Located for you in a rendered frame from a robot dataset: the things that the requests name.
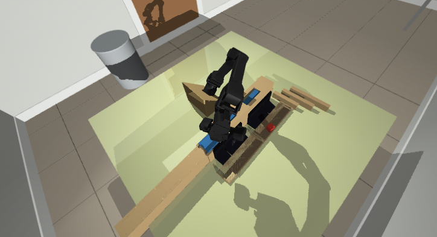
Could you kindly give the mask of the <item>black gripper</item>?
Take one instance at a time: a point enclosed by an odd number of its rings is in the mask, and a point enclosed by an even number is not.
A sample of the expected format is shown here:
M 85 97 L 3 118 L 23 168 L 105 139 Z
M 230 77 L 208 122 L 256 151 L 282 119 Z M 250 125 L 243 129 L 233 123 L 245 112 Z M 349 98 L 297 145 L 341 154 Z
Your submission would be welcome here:
M 202 130 L 203 132 L 206 132 L 208 134 L 210 134 L 211 128 L 212 128 L 212 123 L 213 119 L 210 118 L 203 118 L 203 120 L 201 121 L 200 125 L 199 125 L 199 129 Z M 231 127 L 230 128 L 230 133 L 233 133 L 233 139 L 232 139 L 232 146 L 234 145 L 235 141 L 243 141 L 245 134 L 246 134 L 247 128 L 246 127 L 242 127 L 242 126 L 237 126 L 236 128 Z

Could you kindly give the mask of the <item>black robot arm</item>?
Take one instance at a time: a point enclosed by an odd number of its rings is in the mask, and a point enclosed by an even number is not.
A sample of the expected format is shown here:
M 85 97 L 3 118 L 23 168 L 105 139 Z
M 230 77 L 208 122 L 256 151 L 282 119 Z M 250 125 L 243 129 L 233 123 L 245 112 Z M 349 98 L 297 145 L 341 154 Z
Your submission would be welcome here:
M 220 96 L 215 103 L 215 114 L 210 139 L 222 142 L 228 140 L 231 128 L 231 115 L 237 115 L 244 99 L 244 87 L 242 85 L 246 63 L 249 57 L 237 48 L 230 48 L 225 63 L 217 71 L 210 73 L 206 79 L 204 91 L 209 96 L 214 96 L 217 88 L 223 84 L 225 75 L 232 69 L 229 82 L 223 87 Z M 236 108 L 231 107 L 236 106 Z

